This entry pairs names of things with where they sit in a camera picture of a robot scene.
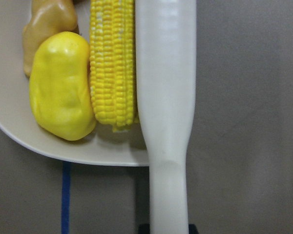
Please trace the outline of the yellow toy corn cob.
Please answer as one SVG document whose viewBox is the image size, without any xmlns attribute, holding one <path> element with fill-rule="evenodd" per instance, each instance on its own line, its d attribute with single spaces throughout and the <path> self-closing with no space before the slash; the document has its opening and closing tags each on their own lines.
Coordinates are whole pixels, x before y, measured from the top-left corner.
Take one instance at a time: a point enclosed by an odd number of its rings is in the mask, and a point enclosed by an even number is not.
<svg viewBox="0 0 293 234">
<path fill-rule="evenodd" d="M 139 121 L 135 2 L 90 2 L 90 94 L 96 120 L 122 132 Z"/>
</svg>

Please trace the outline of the beige hand brush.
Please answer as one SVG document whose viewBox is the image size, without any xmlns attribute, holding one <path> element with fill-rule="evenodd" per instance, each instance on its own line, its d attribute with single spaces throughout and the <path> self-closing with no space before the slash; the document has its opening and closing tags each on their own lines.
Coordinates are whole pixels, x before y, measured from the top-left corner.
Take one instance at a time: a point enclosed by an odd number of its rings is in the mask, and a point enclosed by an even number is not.
<svg viewBox="0 0 293 234">
<path fill-rule="evenodd" d="M 187 234 L 196 1 L 138 0 L 135 21 L 138 111 L 149 158 L 150 232 Z"/>
</svg>

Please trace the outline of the beige plastic dustpan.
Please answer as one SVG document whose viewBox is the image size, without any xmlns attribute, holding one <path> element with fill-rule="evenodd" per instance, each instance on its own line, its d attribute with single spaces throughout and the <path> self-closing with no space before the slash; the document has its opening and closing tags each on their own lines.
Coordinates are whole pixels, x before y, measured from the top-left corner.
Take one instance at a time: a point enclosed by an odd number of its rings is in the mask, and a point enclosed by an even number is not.
<svg viewBox="0 0 293 234">
<path fill-rule="evenodd" d="M 107 125 L 78 141 L 67 141 L 42 129 L 30 104 L 23 72 L 22 31 L 31 18 L 31 1 L 0 0 L 0 128 L 27 149 L 59 160 L 104 166 L 147 166 L 141 128 L 113 133 Z"/>
</svg>

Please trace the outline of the brown toy ginger root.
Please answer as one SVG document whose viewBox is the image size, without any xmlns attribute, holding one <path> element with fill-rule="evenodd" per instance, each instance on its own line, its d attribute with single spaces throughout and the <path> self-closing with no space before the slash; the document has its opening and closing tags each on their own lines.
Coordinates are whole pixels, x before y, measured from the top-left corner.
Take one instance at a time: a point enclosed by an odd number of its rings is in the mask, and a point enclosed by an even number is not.
<svg viewBox="0 0 293 234">
<path fill-rule="evenodd" d="M 33 0 L 31 19 L 22 32 L 23 71 L 30 77 L 34 55 L 49 37 L 60 32 L 79 33 L 78 16 L 72 0 Z"/>
</svg>

